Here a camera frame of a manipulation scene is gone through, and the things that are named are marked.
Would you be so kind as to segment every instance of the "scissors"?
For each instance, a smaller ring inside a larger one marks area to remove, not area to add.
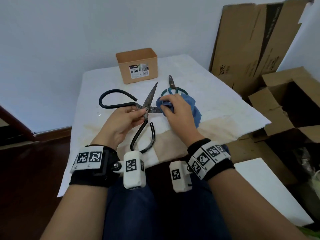
[[[127,107],[127,106],[136,106],[138,110],[140,109],[144,109],[146,108],[146,113],[143,115],[144,117],[144,122],[143,124],[140,126],[140,128],[138,129],[137,133],[135,134],[134,138],[131,141],[130,144],[130,150],[134,151],[134,143],[136,142],[136,140],[138,139],[139,135],[141,134],[142,130],[144,129],[144,127],[148,124],[148,114],[154,114],[154,113],[162,113],[160,111],[160,109],[158,109],[157,107],[152,107],[151,106],[151,102],[153,100],[153,97],[155,95],[156,92],[156,88],[157,88],[158,83],[156,83],[154,85],[154,87],[152,88],[152,90],[150,91],[149,95],[146,98],[146,101],[144,101],[143,105],[140,105],[138,103],[136,103],[137,99],[132,96],[130,93],[120,90],[120,89],[112,89],[112,90],[108,90],[106,92],[104,92],[100,98],[99,98],[99,105],[104,108],[104,109],[116,109],[116,108],[121,108],[121,107]],[[127,95],[129,98],[133,99],[134,102],[129,102],[129,103],[124,103],[124,104],[115,104],[115,105],[104,105],[102,103],[102,100],[105,96],[107,96],[110,93],[114,93],[114,92],[118,92],[118,93],[122,93],[124,95]],[[154,144],[155,140],[156,140],[156,133],[155,133],[155,128],[153,126],[153,123],[150,123],[150,128],[151,128],[151,133],[152,133],[152,139],[150,144],[146,147],[146,149],[141,150],[141,153],[145,153],[147,152]]]
[[[186,90],[183,90],[182,88],[176,87],[176,86],[174,85],[174,80],[173,80],[173,78],[172,78],[171,75],[169,75],[169,85],[170,85],[170,88],[164,90],[164,91],[161,93],[161,96],[163,96],[167,91],[168,91],[170,94],[173,94],[173,93],[171,92],[172,89],[175,89],[176,93],[178,93],[178,91],[181,91],[181,92],[185,93],[186,95],[189,95],[189,94],[186,92]]]

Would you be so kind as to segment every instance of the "product label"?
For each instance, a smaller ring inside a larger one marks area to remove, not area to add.
[[[149,66],[148,64],[137,64],[129,66],[131,79],[149,76]]]

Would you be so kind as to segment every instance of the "white wall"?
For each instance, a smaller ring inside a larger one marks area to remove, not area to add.
[[[33,132],[70,126],[83,72],[145,47],[208,68],[224,5],[278,1],[0,0],[0,105]]]
[[[304,66],[320,82],[320,1],[310,13],[292,42],[278,71]]]

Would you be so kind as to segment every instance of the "cardboard box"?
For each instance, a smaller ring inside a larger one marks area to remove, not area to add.
[[[262,75],[266,87],[249,96],[271,121],[268,136],[287,132],[289,141],[320,143],[320,83],[304,67]]]
[[[228,143],[227,146],[233,163],[261,157],[284,185],[298,182],[294,174],[264,141],[254,143],[248,135],[244,135],[238,140]]]
[[[256,92],[258,77],[277,70],[310,2],[313,0],[224,6],[212,74],[244,98]]]
[[[151,48],[116,53],[115,56],[124,84],[158,77],[158,57]]]

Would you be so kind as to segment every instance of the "right hand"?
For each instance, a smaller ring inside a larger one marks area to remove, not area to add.
[[[196,129],[191,106],[179,94],[163,96],[160,101],[170,101],[172,103],[174,113],[164,105],[161,105],[161,109],[166,115],[172,130],[187,147],[205,138]]]

